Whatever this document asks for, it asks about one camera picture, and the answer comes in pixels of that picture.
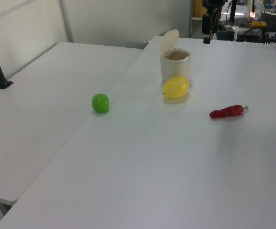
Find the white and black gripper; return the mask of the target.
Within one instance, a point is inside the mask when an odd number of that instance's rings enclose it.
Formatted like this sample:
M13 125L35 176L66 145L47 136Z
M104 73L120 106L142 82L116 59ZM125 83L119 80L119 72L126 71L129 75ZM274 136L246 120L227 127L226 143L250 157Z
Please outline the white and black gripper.
M218 30L218 23L221 18L221 8L226 3L226 0L204 0L204 7L207 10L213 10L212 17L209 14L204 14L202 18L202 33L203 43L209 44L210 40Z

